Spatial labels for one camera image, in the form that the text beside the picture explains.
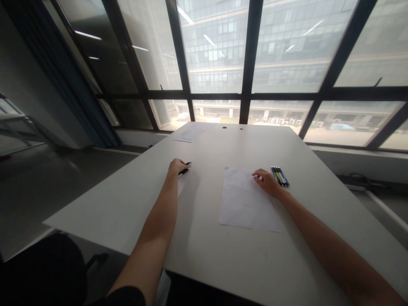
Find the blue curtain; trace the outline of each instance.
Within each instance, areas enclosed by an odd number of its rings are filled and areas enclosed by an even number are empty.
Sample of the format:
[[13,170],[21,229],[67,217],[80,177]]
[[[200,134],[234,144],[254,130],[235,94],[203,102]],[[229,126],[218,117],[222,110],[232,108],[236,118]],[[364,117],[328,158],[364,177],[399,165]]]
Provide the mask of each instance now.
[[96,147],[121,141],[41,0],[1,0],[31,53]]

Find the right hand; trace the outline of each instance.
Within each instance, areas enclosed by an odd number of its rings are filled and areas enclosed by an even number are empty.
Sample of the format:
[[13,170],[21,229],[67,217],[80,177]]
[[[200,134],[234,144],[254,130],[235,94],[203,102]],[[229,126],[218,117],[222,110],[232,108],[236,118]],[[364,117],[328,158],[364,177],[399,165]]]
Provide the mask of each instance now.
[[252,176],[254,177],[255,182],[262,188],[262,190],[270,196],[279,198],[287,192],[283,190],[283,188],[276,181],[275,177],[264,169],[256,170],[252,174]]
[[184,169],[188,169],[189,166],[186,165],[184,161],[181,159],[173,159],[173,161],[170,163],[169,166],[169,172],[170,173],[179,173],[180,171]]

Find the black sleeve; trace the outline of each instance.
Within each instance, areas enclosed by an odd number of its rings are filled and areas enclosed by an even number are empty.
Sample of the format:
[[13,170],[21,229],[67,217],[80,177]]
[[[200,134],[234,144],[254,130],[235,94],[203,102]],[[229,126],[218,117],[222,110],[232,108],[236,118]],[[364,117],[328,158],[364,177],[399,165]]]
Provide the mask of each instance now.
[[145,297],[139,288],[136,287],[122,287],[107,297],[91,304],[92,306],[146,306]]

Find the fingers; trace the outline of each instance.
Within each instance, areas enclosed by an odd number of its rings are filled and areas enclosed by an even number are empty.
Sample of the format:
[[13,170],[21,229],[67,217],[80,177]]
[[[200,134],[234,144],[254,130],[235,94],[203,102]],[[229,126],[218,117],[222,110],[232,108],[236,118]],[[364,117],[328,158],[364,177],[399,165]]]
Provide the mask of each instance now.
[[262,176],[262,175],[265,175],[265,174],[270,174],[270,173],[269,173],[268,171],[264,170],[264,169],[259,169],[259,170],[256,170],[256,171],[252,174],[252,176],[255,176],[255,175]]
[[262,181],[258,177],[254,176],[254,180],[259,186],[262,187]]

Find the table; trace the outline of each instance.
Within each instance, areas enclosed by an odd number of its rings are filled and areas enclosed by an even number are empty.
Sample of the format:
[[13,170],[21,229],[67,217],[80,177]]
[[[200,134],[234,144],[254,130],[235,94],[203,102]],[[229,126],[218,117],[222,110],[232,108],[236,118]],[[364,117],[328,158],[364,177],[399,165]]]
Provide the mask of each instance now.
[[192,143],[171,140],[191,124],[44,223],[130,254],[169,163],[179,157],[193,165],[165,269],[266,305],[347,304],[280,203],[274,209],[281,233],[218,224],[225,166],[280,166],[292,194],[408,299],[408,252],[291,128],[216,124]]

